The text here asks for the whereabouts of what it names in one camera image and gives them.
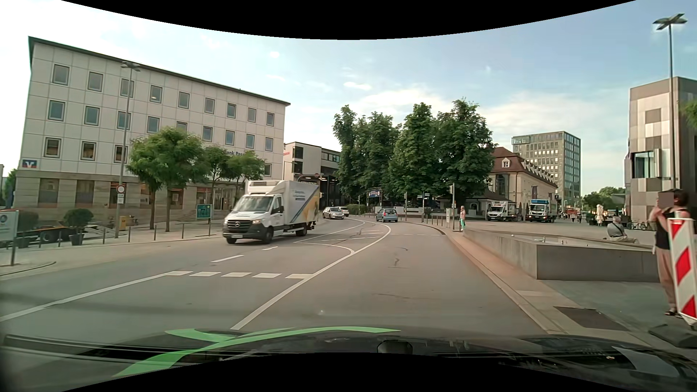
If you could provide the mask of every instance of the silver car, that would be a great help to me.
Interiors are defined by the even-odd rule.
[[[397,210],[395,209],[381,209],[375,215],[376,222],[397,222]]]
[[[344,219],[344,212],[339,207],[327,207],[322,211],[322,218]]]

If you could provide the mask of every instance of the elderly man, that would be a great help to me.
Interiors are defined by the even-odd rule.
[[[622,222],[622,218],[619,216],[612,217],[612,222],[608,225],[608,236],[610,238],[607,239],[610,241],[635,243],[636,239],[627,236],[627,233],[625,233],[625,228],[620,222]]]

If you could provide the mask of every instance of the asphalt road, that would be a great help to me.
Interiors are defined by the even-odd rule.
[[[103,343],[184,328],[543,333],[445,235],[373,218],[333,220],[270,245],[173,242],[157,253],[3,281],[0,295],[3,333]]]

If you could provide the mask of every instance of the drain grate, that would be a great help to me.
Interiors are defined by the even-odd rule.
[[[613,331],[629,332],[629,329],[625,328],[625,326],[614,322],[606,315],[598,312],[595,309],[566,308],[564,306],[555,306],[554,308],[559,310],[561,313],[564,313],[566,317],[574,320],[583,328],[610,329]]]

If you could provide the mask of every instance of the blue sky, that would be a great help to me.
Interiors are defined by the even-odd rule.
[[[349,104],[399,123],[414,103],[481,105],[494,141],[566,130],[580,137],[581,192],[622,186],[629,88],[668,77],[667,31],[652,22],[694,0],[631,3],[451,36],[336,41],[246,36],[143,20],[57,0],[11,1],[0,25],[5,122],[0,163],[20,159],[27,36],[102,52],[291,102],[285,142],[338,149],[333,114]],[[675,74],[697,79],[697,19],[676,29]]]

